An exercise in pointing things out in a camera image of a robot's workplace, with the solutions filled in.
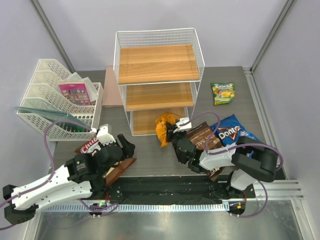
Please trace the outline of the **orange honey dijon chips bag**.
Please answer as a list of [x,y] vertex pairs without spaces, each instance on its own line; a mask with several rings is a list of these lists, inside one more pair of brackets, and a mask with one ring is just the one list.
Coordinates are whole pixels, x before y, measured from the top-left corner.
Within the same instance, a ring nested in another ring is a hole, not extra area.
[[169,144],[166,140],[167,124],[174,125],[177,120],[182,117],[182,115],[173,112],[165,112],[155,119],[155,132],[162,148],[166,147]]

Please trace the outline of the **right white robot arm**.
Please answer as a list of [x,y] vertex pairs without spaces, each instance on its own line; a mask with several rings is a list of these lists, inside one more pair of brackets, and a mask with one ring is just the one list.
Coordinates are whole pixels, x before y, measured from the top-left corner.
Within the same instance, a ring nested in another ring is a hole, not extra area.
[[276,148],[247,136],[221,148],[198,149],[188,138],[191,121],[187,117],[166,123],[165,128],[165,140],[172,144],[178,162],[186,164],[191,171],[216,176],[226,167],[235,168],[226,186],[213,189],[217,199],[244,195],[246,188],[256,181],[272,183],[278,170],[277,162],[283,159]]

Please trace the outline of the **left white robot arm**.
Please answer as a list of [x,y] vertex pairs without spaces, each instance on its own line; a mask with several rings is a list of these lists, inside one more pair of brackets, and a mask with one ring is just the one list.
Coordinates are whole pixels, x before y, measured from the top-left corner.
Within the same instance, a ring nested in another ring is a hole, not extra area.
[[4,218],[17,225],[54,204],[77,199],[102,199],[107,192],[106,173],[128,155],[117,143],[95,154],[80,153],[51,174],[23,186],[6,185]]

